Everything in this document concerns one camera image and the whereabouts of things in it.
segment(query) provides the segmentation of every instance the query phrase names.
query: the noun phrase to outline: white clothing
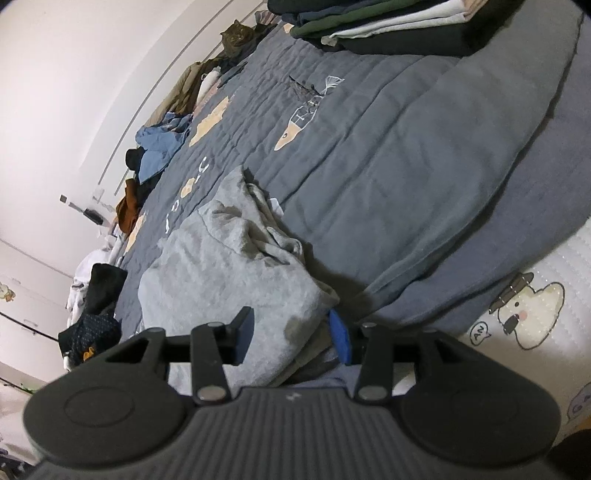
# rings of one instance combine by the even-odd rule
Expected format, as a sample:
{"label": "white clothing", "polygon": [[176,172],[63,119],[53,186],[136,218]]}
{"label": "white clothing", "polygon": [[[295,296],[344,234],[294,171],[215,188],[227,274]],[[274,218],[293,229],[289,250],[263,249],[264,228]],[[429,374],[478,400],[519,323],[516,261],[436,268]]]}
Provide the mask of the white clothing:
{"label": "white clothing", "polygon": [[469,21],[487,0],[447,0],[420,12],[369,22],[360,27],[339,30],[329,38],[366,38],[395,30],[436,27]]}

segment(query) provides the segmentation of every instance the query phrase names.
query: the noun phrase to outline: folded clothes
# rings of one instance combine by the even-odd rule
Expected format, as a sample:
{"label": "folded clothes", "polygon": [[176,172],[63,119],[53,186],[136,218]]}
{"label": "folded clothes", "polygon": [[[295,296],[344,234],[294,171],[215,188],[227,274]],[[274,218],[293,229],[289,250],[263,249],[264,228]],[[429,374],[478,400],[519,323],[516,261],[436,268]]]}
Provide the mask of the folded clothes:
{"label": "folded clothes", "polygon": [[347,12],[357,10],[359,8],[380,4],[383,1],[384,0],[361,0],[354,3],[347,2],[341,5],[334,5],[332,7],[324,8],[319,11],[309,11],[300,13],[286,12],[282,14],[281,19],[287,23],[290,23],[297,27],[301,27],[302,25],[308,22],[319,20],[321,18],[328,17],[329,15],[342,15]]}
{"label": "folded clothes", "polygon": [[267,8],[277,15],[288,12],[311,12],[324,10],[325,8],[338,7],[343,4],[351,4],[355,0],[269,0]]}
{"label": "folded clothes", "polygon": [[375,5],[358,8],[342,15],[329,15],[328,17],[308,22],[301,27],[292,28],[290,34],[294,38],[303,38],[310,36],[311,34],[316,34],[315,36],[323,36],[325,34],[318,35],[318,33],[335,27],[347,28],[342,27],[342,25],[348,25],[351,22],[366,20],[378,15],[387,13],[392,14],[396,10],[410,7],[411,5],[418,4],[420,1],[421,0],[387,0]]}
{"label": "folded clothes", "polygon": [[[338,302],[306,271],[301,243],[279,230],[262,191],[245,183],[242,166],[163,242],[162,255],[141,278],[138,298],[144,326],[163,327],[168,335],[229,322],[251,306],[255,330],[244,363],[224,365],[233,392],[267,385],[300,353],[311,358],[324,350],[328,336],[317,351],[302,352]],[[189,393],[190,367],[171,365],[168,381]]]}
{"label": "folded clothes", "polygon": [[357,54],[465,57],[484,47],[523,0],[486,2],[469,22],[418,30],[387,31],[368,38],[340,38]]}
{"label": "folded clothes", "polygon": [[468,22],[487,0],[447,0],[425,10],[368,22],[361,27],[339,30],[329,38],[366,38],[380,33],[437,27]]}

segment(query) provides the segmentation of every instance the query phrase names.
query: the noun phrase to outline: fish print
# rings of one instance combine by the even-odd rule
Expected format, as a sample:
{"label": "fish print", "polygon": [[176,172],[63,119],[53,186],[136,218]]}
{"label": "fish print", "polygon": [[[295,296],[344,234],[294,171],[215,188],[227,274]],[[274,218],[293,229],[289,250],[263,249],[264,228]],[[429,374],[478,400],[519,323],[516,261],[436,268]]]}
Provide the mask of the fish print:
{"label": "fish print", "polygon": [[285,147],[291,142],[304,128],[306,128],[310,122],[316,116],[320,102],[326,96],[326,93],[331,89],[335,88],[344,79],[329,75],[326,77],[326,87],[321,92],[317,92],[314,86],[311,89],[306,88],[301,83],[296,82],[290,77],[292,81],[292,88],[294,89],[297,97],[303,100],[303,105],[300,105],[287,122],[287,128],[281,134],[277,141],[274,150],[278,151]]}
{"label": "fish print", "polygon": [[228,108],[230,104],[230,99],[225,97],[224,100],[219,102],[216,107],[211,111],[211,113],[201,120],[197,126],[197,131],[195,132],[195,136],[189,142],[189,147],[192,147],[195,143],[203,138],[203,136],[209,132],[213,127],[215,127],[220,121],[222,121],[223,113]]}

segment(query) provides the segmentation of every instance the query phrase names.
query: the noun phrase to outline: cartoon print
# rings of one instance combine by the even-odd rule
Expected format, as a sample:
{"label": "cartoon print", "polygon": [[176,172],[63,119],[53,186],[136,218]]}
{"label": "cartoon print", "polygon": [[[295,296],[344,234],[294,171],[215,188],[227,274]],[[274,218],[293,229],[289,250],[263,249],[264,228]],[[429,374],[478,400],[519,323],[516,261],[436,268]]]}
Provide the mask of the cartoon print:
{"label": "cartoon print", "polygon": [[223,113],[228,108],[230,104],[229,97],[225,97],[224,100],[219,102],[216,107],[211,111],[211,113],[201,120],[197,126],[197,131],[195,132],[195,136],[189,142],[189,147],[193,146],[197,143],[203,136],[209,132],[213,127],[215,127],[220,121],[222,121]]}
{"label": "cartoon print", "polygon": [[193,190],[194,183],[195,183],[194,177],[187,180],[187,183],[185,184],[185,186],[181,190],[181,198],[182,199],[184,199],[189,193],[191,193],[191,190]]}
{"label": "cartoon print", "polygon": [[7,285],[0,283],[0,300],[13,301],[16,296]]}
{"label": "cartoon print", "polygon": [[131,247],[134,246],[135,238],[138,236],[139,229],[142,228],[142,225],[144,224],[144,221],[145,221],[147,215],[148,215],[148,212],[143,213],[142,215],[139,216],[139,218],[135,222],[134,229],[129,234],[129,238],[127,240],[127,245],[125,246],[125,253],[129,252]]}
{"label": "cartoon print", "polygon": [[541,290],[530,287],[533,273],[519,273],[491,304],[489,313],[497,319],[506,335],[515,334],[523,350],[540,346],[556,325],[564,305],[564,287],[553,282]]}
{"label": "cartoon print", "polygon": [[341,78],[329,75],[326,77],[325,89],[322,90],[322,92],[317,92],[313,85],[311,88],[307,88],[294,80],[292,77],[290,77],[290,80],[291,86],[295,90],[295,94],[299,100],[302,101],[303,105],[300,105],[297,109],[295,109],[295,112],[287,123],[287,128],[281,134],[281,137],[275,145],[275,151],[285,147],[297,136],[297,134],[299,134],[310,124],[310,122],[316,116],[320,102],[324,97],[326,97],[326,93],[329,91],[329,89],[335,88],[343,81]]}
{"label": "cartoon print", "polygon": [[585,409],[591,406],[591,382],[585,385],[579,393],[570,401],[567,415],[570,420],[574,420]]}
{"label": "cartoon print", "polygon": [[492,337],[492,335],[488,333],[488,324],[486,322],[475,323],[470,330],[470,343],[474,346],[480,345],[484,340],[490,337]]}
{"label": "cartoon print", "polygon": [[96,351],[93,347],[89,347],[86,352],[82,355],[82,361],[86,362],[89,358],[95,355]]}

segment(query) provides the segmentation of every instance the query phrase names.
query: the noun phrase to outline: gray quilted blanket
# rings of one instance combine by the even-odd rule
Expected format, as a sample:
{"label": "gray quilted blanket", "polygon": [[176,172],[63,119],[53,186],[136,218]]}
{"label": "gray quilted blanket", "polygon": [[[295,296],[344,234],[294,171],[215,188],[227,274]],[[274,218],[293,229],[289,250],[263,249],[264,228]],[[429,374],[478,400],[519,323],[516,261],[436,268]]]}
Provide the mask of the gray quilted blanket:
{"label": "gray quilted blanket", "polygon": [[124,338],[140,323],[138,284],[158,240],[240,164],[353,316],[392,302],[504,181],[544,119],[579,21],[569,0],[526,0],[461,60],[323,53],[280,25],[196,116],[144,206],[122,263]]}

